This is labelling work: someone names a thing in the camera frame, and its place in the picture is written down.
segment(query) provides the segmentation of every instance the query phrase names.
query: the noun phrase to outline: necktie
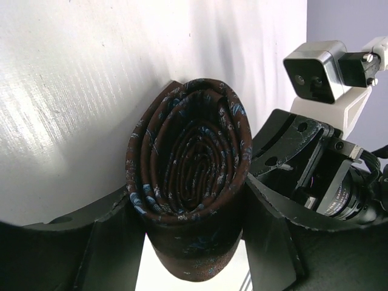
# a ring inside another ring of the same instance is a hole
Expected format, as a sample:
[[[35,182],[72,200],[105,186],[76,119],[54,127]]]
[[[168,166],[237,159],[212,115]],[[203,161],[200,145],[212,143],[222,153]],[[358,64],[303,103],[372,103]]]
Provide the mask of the necktie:
[[[232,258],[251,155],[246,111],[214,79],[172,82],[137,123],[126,154],[129,197],[177,278],[206,281]]]

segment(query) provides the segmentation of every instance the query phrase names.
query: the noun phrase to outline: black plastic part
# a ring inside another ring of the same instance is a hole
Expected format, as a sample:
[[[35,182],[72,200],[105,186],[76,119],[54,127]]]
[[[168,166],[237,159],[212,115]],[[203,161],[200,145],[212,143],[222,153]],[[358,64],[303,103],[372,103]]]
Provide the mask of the black plastic part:
[[[134,290],[144,231],[123,195],[50,224],[0,222],[0,290]]]
[[[283,64],[300,98],[328,104],[335,102],[324,65],[321,62],[316,59],[285,59]]]
[[[261,196],[246,185],[247,211],[244,240],[253,290],[286,290],[303,278],[304,270],[286,220],[266,209]]]
[[[338,64],[343,75],[344,85],[351,87],[366,88],[370,85],[371,79],[375,78],[380,68],[380,58],[371,53],[373,59],[368,62],[364,59],[366,52],[345,53],[338,60]]]

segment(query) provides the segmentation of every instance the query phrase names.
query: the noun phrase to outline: blue paisley pattern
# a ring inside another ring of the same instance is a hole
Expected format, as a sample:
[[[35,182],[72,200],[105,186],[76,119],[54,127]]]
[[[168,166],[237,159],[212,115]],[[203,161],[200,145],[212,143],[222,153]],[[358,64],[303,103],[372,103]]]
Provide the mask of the blue paisley pattern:
[[[137,123],[125,158],[129,200],[178,278],[208,280],[230,261],[242,229],[233,197],[251,158],[246,111],[224,82],[173,82]]]

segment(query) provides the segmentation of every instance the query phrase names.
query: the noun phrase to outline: white backdrop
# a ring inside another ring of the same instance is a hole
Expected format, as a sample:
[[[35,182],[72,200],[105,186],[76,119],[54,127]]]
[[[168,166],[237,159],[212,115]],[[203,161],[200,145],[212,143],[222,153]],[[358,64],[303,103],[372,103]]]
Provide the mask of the white backdrop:
[[[133,126],[172,79],[225,81],[255,134],[290,108],[282,59],[306,41],[307,0],[0,0],[0,11],[0,220],[19,225],[124,185]]]

